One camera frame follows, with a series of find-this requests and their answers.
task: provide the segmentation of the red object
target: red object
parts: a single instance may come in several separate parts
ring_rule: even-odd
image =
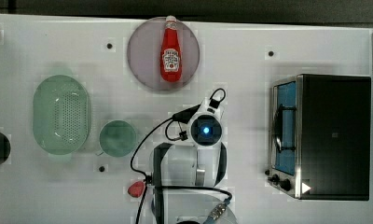
[[[128,193],[133,197],[133,198],[140,198],[140,196],[143,194],[144,191],[144,182],[143,181],[137,181],[134,184],[132,184],[129,189]]]
[[[160,50],[160,74],[168,82],[178,81],[182,73],[176,21],[174,16],[166,18],[166,29]]]

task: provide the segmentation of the black knob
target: black knob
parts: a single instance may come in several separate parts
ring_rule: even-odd
[[[280,187],[288,191],[291,189],[291,182],[289,181],[289,179],[282,180],[280,181]]]
[[[277,185],[280,181],[280,177],[278,175],[273,175],[272,177],[268,177],[268,181],[271,181],[274,185]]]

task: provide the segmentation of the bottle label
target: bottle label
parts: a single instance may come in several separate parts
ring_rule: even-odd
[[[180,64],[180,56],[175,49],[165,49],[162,55],[164,71],[165,72],[178,72]]]
[[[172,29],[172,30],[177,30],[177,23],[175,23],[174,21],[167,21],[166,29],[167,28]]]

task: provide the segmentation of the blue light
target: blue light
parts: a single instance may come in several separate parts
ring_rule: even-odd
[[[205,128],[203,129],[203,132],[204,132],[204,133],[209,133],[209,131],[210,131],[210,129],[207,128],[207,127],[205,127]]]

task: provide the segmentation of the plastic strainer basket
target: plastic strainer basket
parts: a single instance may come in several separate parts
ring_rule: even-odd
[[[35,91],[33,133],[50,154],[69,154],[90,133],[90,98],[85,88],[68,76],[44,80]]]

